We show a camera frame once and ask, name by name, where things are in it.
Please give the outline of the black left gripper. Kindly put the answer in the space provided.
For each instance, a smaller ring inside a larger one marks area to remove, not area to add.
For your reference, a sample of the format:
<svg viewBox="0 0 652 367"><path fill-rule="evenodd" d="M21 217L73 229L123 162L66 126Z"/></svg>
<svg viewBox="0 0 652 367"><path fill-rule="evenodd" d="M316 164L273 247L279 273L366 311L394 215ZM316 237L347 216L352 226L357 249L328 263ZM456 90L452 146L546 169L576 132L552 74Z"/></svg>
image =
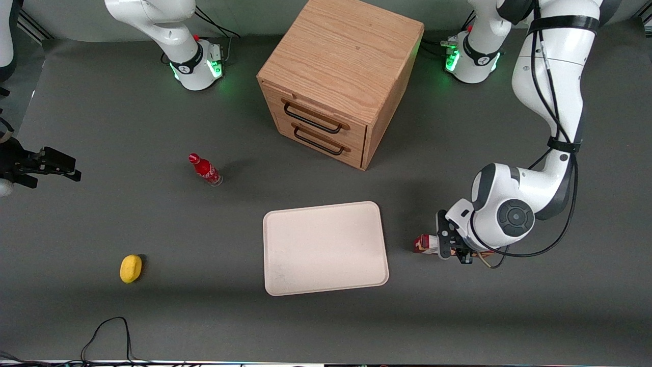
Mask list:
<svg viewBox="0 0 652 367"><path fill-rule="evenodd" d="M454 255L458 256L458 260L461 264L470 265L473 264L473 256L477 256L478 253L482 252L482 248L475 244L471 244L470 246L467 239L459 234L457 229L452 229L451 251L454 251Z"/></svg>

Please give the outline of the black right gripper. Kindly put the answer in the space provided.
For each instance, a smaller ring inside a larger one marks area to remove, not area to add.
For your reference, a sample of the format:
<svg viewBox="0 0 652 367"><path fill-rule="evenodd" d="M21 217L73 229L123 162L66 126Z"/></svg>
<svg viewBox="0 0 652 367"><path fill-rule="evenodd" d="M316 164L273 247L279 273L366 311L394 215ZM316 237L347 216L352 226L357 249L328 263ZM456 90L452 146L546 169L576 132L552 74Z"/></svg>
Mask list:
<svg viewBox="0 0 652 367"><path fill-rule="evenodd" d="M14 137L3 137L1 144L2 189L13 189L16 184L35 189L39 179L23 172L37 169L42 174L54 174L79 182L82 173L75 169L76 160L56 149L44 147L40 151L28 151Z"/></svg>

